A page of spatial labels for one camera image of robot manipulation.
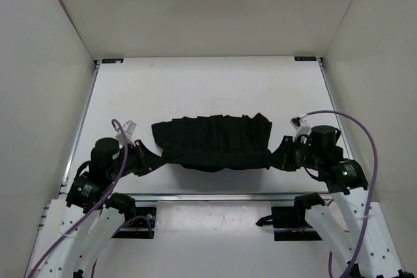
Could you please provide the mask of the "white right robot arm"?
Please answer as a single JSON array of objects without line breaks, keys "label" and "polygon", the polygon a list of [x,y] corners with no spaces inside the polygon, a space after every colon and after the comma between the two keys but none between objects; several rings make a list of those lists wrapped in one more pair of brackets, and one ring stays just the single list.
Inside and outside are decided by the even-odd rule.
[{"label": "white right robot arm", "polygon": [[295,198],[293,221],[317,232],[347,277],[412,277],[403,269],[386,222],[371,207],[371,188],[362,167],[345,158],[337,145],[340,130],[327,125],[299,125],[295,130],[273,153],[276,168],[317,171],[314,180],[325,183],[345,226],[338,223],[318,193]]}]

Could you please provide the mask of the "black pleated skirt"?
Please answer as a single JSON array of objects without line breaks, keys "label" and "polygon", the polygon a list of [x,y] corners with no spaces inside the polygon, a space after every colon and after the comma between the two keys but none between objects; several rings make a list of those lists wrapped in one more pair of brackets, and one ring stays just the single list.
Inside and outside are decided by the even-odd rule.
[{"label": "black pleated skirt", "polygon": [[155,123],[151,129],[169,164],[210,173],[270,167],[272,122],[260,113],[174,118]]}]

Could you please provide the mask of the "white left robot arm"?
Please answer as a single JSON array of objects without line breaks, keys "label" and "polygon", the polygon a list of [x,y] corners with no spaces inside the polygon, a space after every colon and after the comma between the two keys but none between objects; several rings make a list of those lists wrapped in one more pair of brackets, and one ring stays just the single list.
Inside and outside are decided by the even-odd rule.
[{"label": "white left robot arm", "polygon": [[92,277],[98,256],[122,228],[143,220],[133,197],[114,191],[124,176],[144,176],[160,166],[160,157],[140,140],[99,139],[89,160],[77,169],[65,199],[60,236],[32,267],[29,277]]}]

